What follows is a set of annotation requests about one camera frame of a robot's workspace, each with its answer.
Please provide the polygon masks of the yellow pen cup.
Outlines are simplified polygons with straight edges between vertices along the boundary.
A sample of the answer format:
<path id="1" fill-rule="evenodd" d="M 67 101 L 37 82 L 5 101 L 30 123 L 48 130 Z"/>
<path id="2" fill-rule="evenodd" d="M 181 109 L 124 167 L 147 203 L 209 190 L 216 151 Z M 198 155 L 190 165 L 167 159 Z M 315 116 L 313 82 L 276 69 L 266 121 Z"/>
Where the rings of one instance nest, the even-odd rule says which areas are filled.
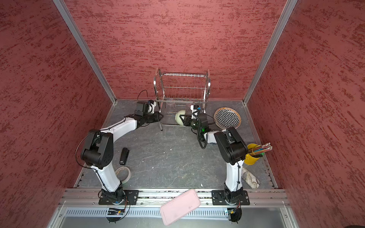
<path id="1" fill-rule="evenodd" d="M 254 143 L 250 143 L 250 144 L 248 145 L 248 149 L 249 149 L 249 151 L 250 151 L 251 149 L 256 148 L 256 147 L 259 147 L 259 145 L 254 144 Z M 245 163 L 246 165 L 254 165 L 254 164 L 256 163 L 256 161 L 257 161 L 259 158 L 261 158 L 261 157 L 262 157 L 262 154 L 257 154 L 257 155 L 250 155 L 250 154 L 246 154 L 246 156 L 245 156 L 245 160 L 244 160 L 244 163 Z"/>

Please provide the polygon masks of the aluminium front rail frame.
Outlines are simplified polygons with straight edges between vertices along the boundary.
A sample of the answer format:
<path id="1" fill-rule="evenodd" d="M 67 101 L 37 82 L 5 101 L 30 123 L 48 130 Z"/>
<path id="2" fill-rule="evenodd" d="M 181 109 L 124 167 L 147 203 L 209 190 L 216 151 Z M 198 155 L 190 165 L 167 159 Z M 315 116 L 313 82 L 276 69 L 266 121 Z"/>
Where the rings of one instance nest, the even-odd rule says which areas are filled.
<path id="1" fill-rule="evenodd" d="M 298 222 L 281 189 L 244 190 L 228 201 L 222 190 L 124 190 L 125 199 L 113 204 L 96 188 L 67 189 L 49 223 L 71 227 L 245 227 L 296 228 Z"/>

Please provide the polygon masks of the pink tray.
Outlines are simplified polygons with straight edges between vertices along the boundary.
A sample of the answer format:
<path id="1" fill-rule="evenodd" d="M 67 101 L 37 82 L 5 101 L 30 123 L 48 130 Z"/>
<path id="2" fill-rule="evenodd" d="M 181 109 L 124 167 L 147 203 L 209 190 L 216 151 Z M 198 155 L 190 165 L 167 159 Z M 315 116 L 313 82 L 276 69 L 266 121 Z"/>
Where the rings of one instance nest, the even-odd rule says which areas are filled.
<path id="1" fill-rule="evenodd" d="M 194 189 L 190 189 L 161 206 L 160 214 L 165 226 L 169 226 L 200 207 L 201 202 Z"/>

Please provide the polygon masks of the steel two-tier dish rack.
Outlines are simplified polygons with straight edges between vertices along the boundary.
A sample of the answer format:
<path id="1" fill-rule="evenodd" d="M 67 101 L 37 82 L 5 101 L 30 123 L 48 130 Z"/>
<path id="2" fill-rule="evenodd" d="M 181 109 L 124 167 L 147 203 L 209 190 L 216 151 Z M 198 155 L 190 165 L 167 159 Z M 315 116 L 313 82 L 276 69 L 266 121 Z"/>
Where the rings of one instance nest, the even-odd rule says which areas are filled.
<path id="1" fill-rule="evenodd" d="M 157 68 L 153 86 L 159 111 L 164 116 L 159 122 L 161 131 L 164 126 L 178 125 L 175 114 L 183 109 L 190 113 L 191 105 L 199 105 L 206 112 L 211 89 L 209 70 L 197 74 L 163 72 Z"/>

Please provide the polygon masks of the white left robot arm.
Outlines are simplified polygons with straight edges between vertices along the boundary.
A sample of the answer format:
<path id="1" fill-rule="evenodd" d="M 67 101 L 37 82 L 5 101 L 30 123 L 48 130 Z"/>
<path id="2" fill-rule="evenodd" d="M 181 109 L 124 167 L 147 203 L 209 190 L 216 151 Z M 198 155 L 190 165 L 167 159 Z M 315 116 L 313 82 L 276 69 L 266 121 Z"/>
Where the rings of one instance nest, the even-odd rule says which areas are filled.
<path id="1" fill-rule="evenodd" d="M 109 127 L 88 133 L 80 158 L 95 172 L 104 191 L 115 193 L 121 187 L 112 165 L 114 142 L 129 132 L 162 119 L 163 115 L 158 111 L 143 116 L 127 115 Z"/>

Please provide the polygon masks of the aluminium corner post right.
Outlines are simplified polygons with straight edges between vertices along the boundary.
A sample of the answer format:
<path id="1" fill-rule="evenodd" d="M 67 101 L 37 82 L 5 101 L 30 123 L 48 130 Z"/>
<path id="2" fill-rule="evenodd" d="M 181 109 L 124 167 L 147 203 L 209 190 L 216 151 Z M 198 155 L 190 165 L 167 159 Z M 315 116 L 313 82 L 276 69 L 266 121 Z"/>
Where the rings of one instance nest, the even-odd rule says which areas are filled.
<path id="1" fill-rule="evenodd" d="M 259 63 L 259 66 L 256 70 L 256 73 L 252 79 L 252 82 L 248 88 L 248 91 L 243 99 L 243 105 L 244 106 L 247 106 L 248 103 L 249 103 L 249 100 L 254 92 L 254 89 L 256 88 L 256 85 L 258 84 L 263 72 L 264 72 L 264 69 L 277 45 L 277 42 L 279 41 L 279 38 L 285 28 L 285 26 L 287 25 L 288 23 L 288 20 L 297 4 L 297 0 L 287 0 L 286 1 L 286 4 L 283 8 L 283 11 L 278 19 L 278 22 L 275 26 L 275 29 L 273 31 L 273 34 L 269 40 L 269 43 L 265 49 L 265 52 L 262 56 L 262 59 Z"/>

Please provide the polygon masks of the aluminium corner post left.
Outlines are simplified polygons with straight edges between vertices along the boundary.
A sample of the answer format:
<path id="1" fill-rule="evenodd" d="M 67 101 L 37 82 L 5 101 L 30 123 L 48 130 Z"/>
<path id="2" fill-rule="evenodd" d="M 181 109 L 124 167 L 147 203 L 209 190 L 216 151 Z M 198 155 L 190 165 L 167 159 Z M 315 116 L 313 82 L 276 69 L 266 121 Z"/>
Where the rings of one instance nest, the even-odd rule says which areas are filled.
<path id="1" fill-rule="evenodd" d="M 62 0 L 53 0 L 57 10 L 61 14 L 63 20 L 65 21 L 67 27 L 69 28 L 71 34 L 73 35 L 74 39 L 76 40 L 77 44 L 81 48 L 84 56 L 86 57 L 88 63 L 90 64 L 91 68 L 93 69 L 95 75 L 97 76 L 98 80 L 100 81 L 102 87 L 104 88 L 105 92 L 107 93 L 109 99 L 111 100 L 112 104 L 117 103 L 117 97 L 115 96 L 114 92 L 112 91 L 107 79 L 105 78 L 100 66 L 98 65 L 94 55 L 92 54 L 89 46 L 87 45 L 85 39 L 83 38 L 79 28 L 77 27 L 74 19 L 72 18 L 71 13 L 69 12 L 66 4 Z"/>

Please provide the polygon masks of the pale green bowl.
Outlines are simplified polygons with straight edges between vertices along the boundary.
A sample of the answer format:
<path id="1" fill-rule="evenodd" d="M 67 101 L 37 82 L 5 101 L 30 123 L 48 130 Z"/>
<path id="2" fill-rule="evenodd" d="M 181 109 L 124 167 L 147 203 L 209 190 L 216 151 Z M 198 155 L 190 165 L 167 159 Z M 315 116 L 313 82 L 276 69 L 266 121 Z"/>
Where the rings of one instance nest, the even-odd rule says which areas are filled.
<path id="1" fill-rule="evenodd" d="M 185 110 L 180 110 L 175 115 L 175 121 L 178 125 L 184 126 Z"/>

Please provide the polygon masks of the black stapler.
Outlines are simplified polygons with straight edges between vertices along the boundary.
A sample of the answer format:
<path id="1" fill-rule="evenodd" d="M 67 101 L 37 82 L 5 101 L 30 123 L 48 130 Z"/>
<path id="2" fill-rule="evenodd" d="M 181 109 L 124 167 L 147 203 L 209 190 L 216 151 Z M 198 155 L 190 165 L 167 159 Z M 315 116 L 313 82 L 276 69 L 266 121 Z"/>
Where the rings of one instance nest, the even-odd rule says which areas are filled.
<path id="1" fill-rule="evenodd" d="M 127 148 L 123 148 L 119 160 L 120 165 L 126 165 L 127 159 L 129 156 L 129 150 Z"/>

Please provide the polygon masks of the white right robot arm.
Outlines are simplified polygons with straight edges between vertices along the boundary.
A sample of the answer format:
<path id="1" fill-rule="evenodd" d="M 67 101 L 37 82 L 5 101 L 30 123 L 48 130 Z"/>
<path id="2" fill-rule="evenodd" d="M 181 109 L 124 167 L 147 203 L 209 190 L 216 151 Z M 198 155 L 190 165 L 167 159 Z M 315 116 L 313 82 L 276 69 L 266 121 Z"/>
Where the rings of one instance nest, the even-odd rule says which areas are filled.
<path id="1" fill-rule="evenodd" d="M 224 183 L 225 198 L 232 201 L 243 196 L 241 176 L 248 147 L 235 127 L 213 131 L 208 123 L 208 117 L 209 115 L 196 110 L 191 114 L 176 114 L 175 120 L 180 125 L 191 127 L 201 149 L 205 149 L 208 144 L 218 146 L 227 168 Z"/>

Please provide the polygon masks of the aluminium corner post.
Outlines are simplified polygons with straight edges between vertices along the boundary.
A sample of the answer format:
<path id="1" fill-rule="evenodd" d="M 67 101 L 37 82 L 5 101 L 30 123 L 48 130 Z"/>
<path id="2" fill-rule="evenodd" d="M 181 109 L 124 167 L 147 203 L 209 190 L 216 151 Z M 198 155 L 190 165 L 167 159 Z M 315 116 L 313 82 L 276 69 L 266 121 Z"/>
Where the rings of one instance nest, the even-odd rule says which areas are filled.
<path id="1" fill-rule="evenodd" d="M 297 0 L 287 0 L 286 1 L 286 4 L 283 8 L 283 11 L 278 19 L 278 22 L 275 26 L 275 29 L 273 31 L 273 34 L 269 40 L 269 43 L 265 49 L 265 52 L 262 56 L 262 59 L 259 63 L 259 66 L 256 70 L 256 73 L 252 79 L 252 82 L 248 88 L 248 91 L 243 99 L 243 105 L 244 106 L 247 106 L 248 103 L 249 103 L 249 100 L 254 92 L 254 89 L 256 88 L 256 85 L 258 84 L 263 72 L 264 72 L 264 69 L 277 45 L 277 42 L 279 41 L 279 38 L 285 28 L 285 26 L 287 25 L 288 23 L 288 20 L 297 4 Z"/>
<path id="2" fill-rule="evenodd" d="M 88 63 L 90 64 L 91 68 L 93 69 L 95 75 L 97 76 L 98 80 L 100 81 L 102 87 L 104 88 L 105 92 L 107 93 L 109 99 L 111 100 L 112 104 L 117 103 L 117 97 L 115 96 L 114 92 L 112 91 L 107 79 L 105 78 L 100 66 L 98 65 L 94 55 L 92 54 L 89 46 L 87 45 L 85 39 L 83 38 L 79 28 L 77 27 L 74 19 L 72 18 L 71 13 L 69 12 L 66 4 L 62 0 L 53 0 L 57 10 L 61 14 L 63 20 L 65 21 L 67 27 L 69 28 L 71 34 L 73 35 L 74 39 L 76 40 L 77 44 L 81 48 L 84 56 L 86 57 Z"/>

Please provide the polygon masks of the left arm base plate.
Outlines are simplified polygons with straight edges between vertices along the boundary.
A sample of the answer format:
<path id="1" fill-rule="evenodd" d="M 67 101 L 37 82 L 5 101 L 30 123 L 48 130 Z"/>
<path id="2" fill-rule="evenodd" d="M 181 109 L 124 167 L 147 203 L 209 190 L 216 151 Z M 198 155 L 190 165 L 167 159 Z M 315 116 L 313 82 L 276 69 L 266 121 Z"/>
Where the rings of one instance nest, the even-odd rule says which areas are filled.
<path id="1" fill-rule="evenodd" d="M 99 195 L 99 205 L 136 205 L 139 190 L 121 190 L 116 192 L 106 192 L 101 190 Z"/>

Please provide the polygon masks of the masking tape roll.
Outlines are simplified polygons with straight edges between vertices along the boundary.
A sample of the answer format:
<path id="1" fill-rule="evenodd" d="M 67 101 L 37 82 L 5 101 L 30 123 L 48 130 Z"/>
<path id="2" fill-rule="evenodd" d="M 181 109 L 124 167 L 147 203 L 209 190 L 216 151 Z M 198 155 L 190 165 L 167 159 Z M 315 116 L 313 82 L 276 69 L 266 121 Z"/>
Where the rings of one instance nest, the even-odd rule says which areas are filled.
<path id="1" fill-rule="evenodd" d="M 131 170 L 126 166 L 118 168 L 115 174 L 122 184 L 126 184 L 131 178 Z"/>

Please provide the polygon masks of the white patterned plate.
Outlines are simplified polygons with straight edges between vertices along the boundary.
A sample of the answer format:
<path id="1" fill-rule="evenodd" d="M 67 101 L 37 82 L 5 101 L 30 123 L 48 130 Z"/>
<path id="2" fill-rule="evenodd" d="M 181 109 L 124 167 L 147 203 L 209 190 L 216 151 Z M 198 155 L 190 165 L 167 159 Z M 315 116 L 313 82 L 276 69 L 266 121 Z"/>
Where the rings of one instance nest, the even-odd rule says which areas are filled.
<path id="1" fill-rule="evenodd" d="M 229 127 L 237 129 L 242 122 L 240 114 L 229 107 L 221 107 L 217 109 L 213 117 L 216 125 L 223 130 Z"/>

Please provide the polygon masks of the coloured pens bundle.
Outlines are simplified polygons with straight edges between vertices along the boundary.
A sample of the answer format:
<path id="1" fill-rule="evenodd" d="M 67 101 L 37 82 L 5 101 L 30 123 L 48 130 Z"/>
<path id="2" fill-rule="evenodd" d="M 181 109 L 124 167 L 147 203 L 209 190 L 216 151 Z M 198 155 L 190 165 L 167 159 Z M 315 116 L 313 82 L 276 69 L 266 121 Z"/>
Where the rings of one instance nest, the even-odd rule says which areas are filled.
<path id="1" fill-rule="evenodd" d="M 263 145 L 256 145 L 254 143 L 251 143 L 248 145 L 248 149 L 249 149 L 249 155 L 255 156 L 271 151 L 273 149 L 273 146 L 271 145 L 271 143 L 266 143 Z"/>

